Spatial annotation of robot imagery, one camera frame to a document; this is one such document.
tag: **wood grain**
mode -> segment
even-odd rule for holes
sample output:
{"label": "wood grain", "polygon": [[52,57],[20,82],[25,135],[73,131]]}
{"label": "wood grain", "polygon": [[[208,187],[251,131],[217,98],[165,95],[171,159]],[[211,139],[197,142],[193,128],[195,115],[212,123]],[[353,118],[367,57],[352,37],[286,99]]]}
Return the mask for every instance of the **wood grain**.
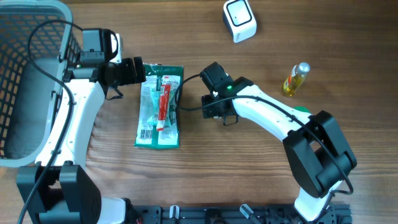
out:
{"label": "wood grain", "polygon": [[[257,34],[234,44],[221,18],[223,1],[71,4],[75,22],[103,27],[124,39],[124,57],[184,65],[185,77],[217,61],[271,97],[338,120],[358,159],[349,177],[355,223],[398,218],[398,3],[396,1],[250,1]],[[292,67],[312,66],[293,98],[280,94]],[[100,109],[87,155],[87,173],[101,193],[135,205],[292,203],[299,186],[284,148],[242,119],[224,127],[201,112],[182,112],[180,149],[134,148],[139,85]],[[200,80],[184,86],[182,103],[200,104]],[[22,208],[17,170],[0,169],[0,223],[15,223]]]}

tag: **plastic package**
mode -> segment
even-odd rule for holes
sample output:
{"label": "plastic package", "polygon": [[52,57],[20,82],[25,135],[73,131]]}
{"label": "plastic package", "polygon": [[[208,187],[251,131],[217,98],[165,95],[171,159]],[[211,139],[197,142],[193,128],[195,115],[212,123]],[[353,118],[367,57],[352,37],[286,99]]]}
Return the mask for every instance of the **plastic package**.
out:
{"label": "plastic package", "polygon": [[[147,81],[141,83],[139,122],[134,145],[152,149],[178,148],[179,134],[174,93],[182,82],[183,67],[148,64],[144,66]],[[170,87],[169,102],[165,113],[159,114],[162,86]]]}

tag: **wooden table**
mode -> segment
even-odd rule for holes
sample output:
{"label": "wooden table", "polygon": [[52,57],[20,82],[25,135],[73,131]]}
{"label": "wooden table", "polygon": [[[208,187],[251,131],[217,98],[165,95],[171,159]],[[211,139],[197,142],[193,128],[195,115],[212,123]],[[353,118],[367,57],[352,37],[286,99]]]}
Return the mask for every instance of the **wooden table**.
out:
{"label": "wooden table", "polygon": [[[223,1],[71,4],[75,22],[124,39],[124,56],[184,65],[185,77],[217,61],[268,95],[312,113],[330,112],[351,144],[358,166],[349,175],[355,223],[396,223],[398,217],[398,4],[396,1],[255,1],[257,34],[234,44],[221,18]],[[293,98],[280,86],[300,62],[312,66]],[[109,197],[134,205],[264,205],[292,203],[299,185],[283,145],[246,119],[224,127],[201,111],[182,112],[180,149],[134,148],[139,85],[105,101],[93,128],[87,173]],[[200,104],[199,79],[182,103]],[[22,199],[16,169],[0,169],[0,223],[15,223]]]}

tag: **plastic bin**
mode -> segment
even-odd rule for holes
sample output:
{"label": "plastic bin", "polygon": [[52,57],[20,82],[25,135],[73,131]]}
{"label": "plastic bin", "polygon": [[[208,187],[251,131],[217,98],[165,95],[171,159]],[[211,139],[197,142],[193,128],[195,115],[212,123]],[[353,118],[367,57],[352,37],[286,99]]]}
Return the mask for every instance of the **plastic bin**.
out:
{"label": "plastic bin", "polygon": [[[30,64],[27,40],[50,19],[73,22],[58,1],[0,1],[0,166],[34,162],[49,137],[62,87]],[[36,32],[30,49],[41,68],[61,79],[80,46],[70,25],[53,23]]]}

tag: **small bottle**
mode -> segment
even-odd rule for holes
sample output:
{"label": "small bottle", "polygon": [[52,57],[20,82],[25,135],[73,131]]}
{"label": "small bottle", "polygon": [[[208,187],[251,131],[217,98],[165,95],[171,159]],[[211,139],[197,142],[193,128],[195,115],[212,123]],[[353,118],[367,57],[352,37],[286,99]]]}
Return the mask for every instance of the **small bottle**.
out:
{"label": "small bottle", "polygon": [[304,82],[310,71],[310,65],[307,62],[302,62],[293,67],[292,73],[287,77],[282,85],[282,93],[285,96],[293,96],[300,85]]}

